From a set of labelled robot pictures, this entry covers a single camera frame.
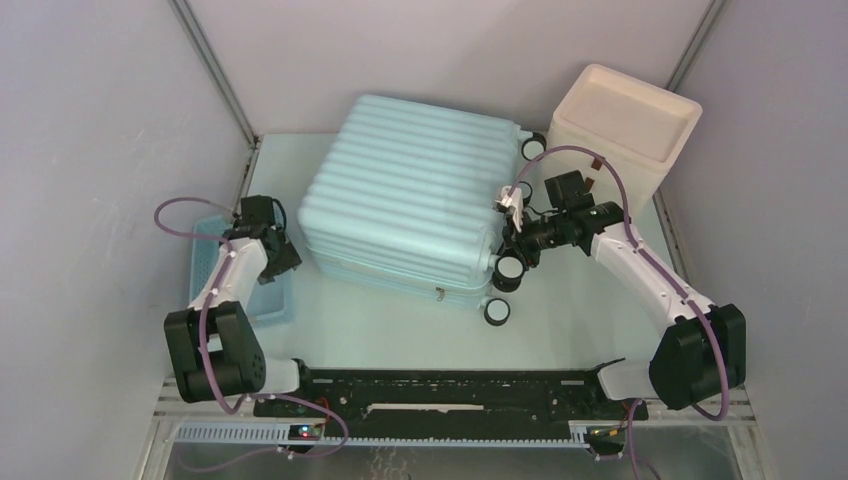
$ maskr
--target blue basket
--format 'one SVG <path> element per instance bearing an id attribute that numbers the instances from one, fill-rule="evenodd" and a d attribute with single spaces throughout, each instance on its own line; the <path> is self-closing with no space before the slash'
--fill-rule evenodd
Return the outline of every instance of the blue basket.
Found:
<path id="1" fill-rule="evenodd" d="M 194 233 L 221 235 L 230 228 L 220 215 L 205 218 L 194 226 Z M 209 275 L 218 262 L 218 243 L 212 240 L 192 240 L 191 278 L 189 279 L 188 301 L 192 302 L 203 289 Z M 291 271 L 288 271 L 271 283 L 253 287 L 245 313 L 254 327 L 265 327 L 291 320 Z"/>

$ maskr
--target plastic bin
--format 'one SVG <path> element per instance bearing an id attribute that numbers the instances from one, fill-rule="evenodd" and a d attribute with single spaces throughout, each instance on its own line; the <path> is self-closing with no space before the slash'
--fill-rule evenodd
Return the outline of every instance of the plastic bin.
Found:
<path id="1" fill-rule="evenodd" d="M 221 235 L 230 227 L 220 215 L 200 220 L 194 226 L 194 233 Z M 218 261 L 218 243 L 211 240 L 192 240 L 191 277 L 189 279 L 189 298 L 194 300 L 203 289 L 203 285 L 212 274 Z M 291 271 L 278 276 L 273 282 L 253 288 L 245 313 L 254 327 L 266 327 L 291 320 Z"/>
<path id="2" fill-rule="evenodd" d="M 692 100 L 601 65 L 589 65 L 559 104 L 548 148 L 574 144 L 605 156 L 621 175 L 633 215 L 651 201 L 701 117 Z M 542 161 L 538 180 L 572 170 L 594 180 L 595 201 L 621 203 L 608 171 L 592 158 L 562 152 Z"/>

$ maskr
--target wall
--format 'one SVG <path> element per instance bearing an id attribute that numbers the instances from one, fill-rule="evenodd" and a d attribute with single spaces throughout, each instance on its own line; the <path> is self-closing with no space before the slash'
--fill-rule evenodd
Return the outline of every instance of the wall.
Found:
<path id="1" fill-rule="evenodd" d="M 664 184 L 694 283 L 748 318 L 781 478 L 837 478 L 848 398 L 848 3 L 732 2 L 682 94 L 704 115 Z"/>
<path id="2" fill-rule="evenodd" d="M 362 93 L 547 128 L 586 65 L 664 85 L 709 0 L 202 0 L 259 133 L 337 132 Z"/>
<path id="3" fill-rule="evenodd" d="M 233 201 L 246 145 L 164 0 L 3 2 L 0 65 L 0 477 L 129 478 L 186 302 L 153 210 Z"/>

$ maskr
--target light blue suitcase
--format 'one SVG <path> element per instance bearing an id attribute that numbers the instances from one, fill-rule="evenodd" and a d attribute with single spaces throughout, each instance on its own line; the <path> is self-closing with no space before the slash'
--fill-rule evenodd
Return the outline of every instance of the light blue suitcase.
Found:
<path id="1" fill-rule="evenodd" d="M 530 136 L 515 123 L 360 97 L 298 220 L 332 277 L 476 308 L 487 301 L 511 184 Z"/>

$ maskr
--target ribbed suitcase shell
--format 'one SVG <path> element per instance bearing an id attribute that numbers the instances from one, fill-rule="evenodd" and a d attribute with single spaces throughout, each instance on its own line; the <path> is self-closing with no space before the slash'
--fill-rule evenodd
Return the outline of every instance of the ribbed suitcase shell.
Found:
<path id="1" fill-rule="evenodd" d="M 508 120 L 360 97 L 298 211 L 319 268 L 479 306 L 503 223 L 492 205 L 525 137 Z"/>

